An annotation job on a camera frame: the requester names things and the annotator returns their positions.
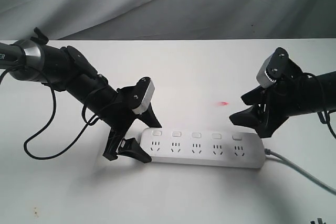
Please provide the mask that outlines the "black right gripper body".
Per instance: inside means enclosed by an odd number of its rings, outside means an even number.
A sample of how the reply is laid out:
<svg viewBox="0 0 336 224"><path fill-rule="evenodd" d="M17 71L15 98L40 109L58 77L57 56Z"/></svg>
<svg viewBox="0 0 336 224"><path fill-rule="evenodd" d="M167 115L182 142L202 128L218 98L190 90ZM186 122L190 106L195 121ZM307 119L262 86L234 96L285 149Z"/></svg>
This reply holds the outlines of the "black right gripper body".
<svg viewBox="0 0 336 224"><path fill-rule="evenodd" d="M261 138L269 138L289 118L285 110L294 104L296 81L303 71L292 60L288 60L280 79L266 88L263 103L259 104L262 123L256 128Z"/></svg>

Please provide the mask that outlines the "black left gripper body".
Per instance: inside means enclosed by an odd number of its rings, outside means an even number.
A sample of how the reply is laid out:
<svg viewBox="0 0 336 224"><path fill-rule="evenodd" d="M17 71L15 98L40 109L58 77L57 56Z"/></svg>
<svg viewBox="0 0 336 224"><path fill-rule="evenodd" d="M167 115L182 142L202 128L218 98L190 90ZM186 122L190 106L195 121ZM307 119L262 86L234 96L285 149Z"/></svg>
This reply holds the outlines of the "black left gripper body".
<svg viewBox="0 0 336 224"><path fill-rule="evenodd" d="M93 112L111 127L103 151L103 156L110 161L119 157L118 148L121 141L140 115L134 114L129 107L134 86L114 90L108 84L99 83L93 89Z"/></svg>

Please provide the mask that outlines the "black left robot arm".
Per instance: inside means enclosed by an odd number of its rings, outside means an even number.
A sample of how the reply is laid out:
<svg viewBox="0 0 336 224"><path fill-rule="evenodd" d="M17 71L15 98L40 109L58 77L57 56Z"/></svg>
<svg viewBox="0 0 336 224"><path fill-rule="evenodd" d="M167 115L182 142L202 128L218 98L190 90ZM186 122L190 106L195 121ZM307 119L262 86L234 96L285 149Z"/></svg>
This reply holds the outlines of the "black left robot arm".
<svg viewBox="0 0 336 224"><path fill-rule="evenodd" d="M82 103L81 117L85 127L104 121L110 133L103 156L116 160L126 156L142 163L151 157L134 138L125 135L135 120L151 128L160 128L151 100L155 90L150 77L135 85L114 89L75 47L55 48L39 28L35 35L13 44L1 44L1 69L19 81L39 82L52 94L66 91Z"/></svg>

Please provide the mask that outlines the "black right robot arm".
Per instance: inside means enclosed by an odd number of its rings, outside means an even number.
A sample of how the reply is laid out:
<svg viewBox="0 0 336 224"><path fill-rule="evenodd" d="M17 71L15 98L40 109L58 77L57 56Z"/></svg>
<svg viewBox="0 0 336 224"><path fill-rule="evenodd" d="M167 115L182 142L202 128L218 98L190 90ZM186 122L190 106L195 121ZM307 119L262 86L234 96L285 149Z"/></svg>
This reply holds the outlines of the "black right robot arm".
<svg viewBox="0 0 336 224"><path fill-rule="evenodd" d="M248 108L229 119L236 126L255 130L260 138L271 137L291 116L312 113L335 136L330 123L330 114L335 112L335 72L316 76L290 60L275 83L267 88L258 86L241 99Z"/></svg>

